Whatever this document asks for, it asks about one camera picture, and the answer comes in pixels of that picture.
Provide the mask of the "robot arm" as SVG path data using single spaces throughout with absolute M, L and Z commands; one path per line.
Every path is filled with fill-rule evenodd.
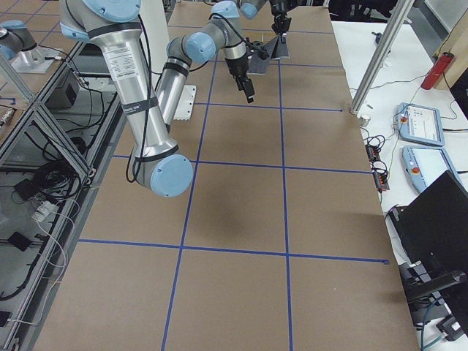
M 238 89 L 253 102 L 248 42 L 236 4 L 221 1 L 201 30 L 169 42 L 162 74 L 153 83 L 150 58 L 140 41 L 140 7 L 140 1 L 60 1 L 61 31 L 102 51 L 135 139 L 127 168 L 133 181 L 161 197 L 175 197 L 193 178 L 190 161 L 170 136 L 191 65 L 204 64 L 222 51 Z
M 267 60 L 271 53 L 259 42 L 250 42 L 242 34 L 241 17 L 252 19 L 265 6 L 264 1 L 219 1 L 212 5 L 205 26 L 190 35 L 176 37 L 167 46 L 168 61 L 156 84 L 159 107 L 170 128 L 193 63 L 204 65 L 222 51 L 229 73 L 248 103 L 254 101 L 254 86 L 248 76 L 253 52 Z

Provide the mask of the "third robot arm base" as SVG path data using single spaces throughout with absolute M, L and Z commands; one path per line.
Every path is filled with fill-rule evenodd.
M 1 22 L 1 54 L 19 73 L 45 74 L 52 64 L 21 20 Z

